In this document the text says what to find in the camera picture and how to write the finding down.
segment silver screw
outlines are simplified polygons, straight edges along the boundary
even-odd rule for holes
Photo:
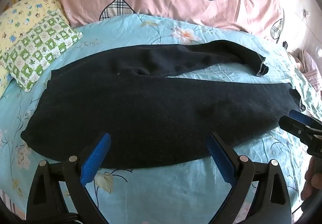
[[[70,156],[69,161],[70,162],[75,162],[77,160],[77,156]]]
[[[277,166],[279,164],[276,160],[272,160],[271,163],[273,166]]]
[[[46,163],[47,163],[46,161],[40,161],[39,162],[39,166],[42,166],[43,167],[44,165],[46,165]]]
[[[247,157],[247,156],[245,156],[245,155],[241,155],[239,158],[240,158],[240,160],[241,160],[242,162],[247,162],[247,161],[248,161],[248,157]]]

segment blue bed sheet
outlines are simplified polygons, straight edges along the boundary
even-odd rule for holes
[[[253,35],[136,14],[92,23],[79,28],[79,31],[83,32],[83,38],[52,63],[31,92],[22,91],[12,81],[0,99],[0,189],[24,211],[33,175],[44,157],[32,151],[20,138],[20,133],[37,107],[51,70],[97,52],[139,44],[196,44],[217,39],[234,41],[265,56],[268,74],[258,78],[247,66],[228,63],[180,77],[245,83],[290,82],[300,92],[308,110],[321,119],[318,113],[320,101],[314,89],[295,70],[286,51]],[[260,140],[235,150],[253,161],[278,160],[292,205],[299,205],[299,192],[304,185],[309,156],[297,138],[277,128]],[[110,223],[139,224],[208,223],[230,189],[211,158],[153,169],[102,169],[95,182],[86,187]],[[247,213],[254,190],[249,191],[250,197],[244,203],[240,218]],[[65,184],[62,184],[62,191],[68,207],[74,211]]]

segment black fabric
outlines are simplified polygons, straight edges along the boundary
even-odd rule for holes
[[[209,156],[205,137],[229,145],[258,138],[299,111],[290,84],[246,84],[167,78],[217,63],[268,72],[264,58],[229,41],[193,46],[143,45],[100,52],[58,70],[21,137],[57,161],[79,154],[99,132],[111,149],[102,167],[144,168]]]

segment green patterned fabric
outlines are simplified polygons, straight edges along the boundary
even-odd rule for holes
[[[44,70],[82,36],[57,11],[51,12],[21,34],[19,41],[0,56],[0,64],[29,92]]]

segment finger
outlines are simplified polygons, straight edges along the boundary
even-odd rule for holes
[[[313,187],[310,181],[306,181],[304,184],[303,191],[301,192],[301,199],[305,200],[312,194]]]
[[[317,173],[313,176],[311,180],[312,186],[316,189],[322,189],[322,173]]]
[[[309,168],[305,173],[305,180],[310,180],[313,177],[313,172],[314,172],[314,157],[310,159]]]

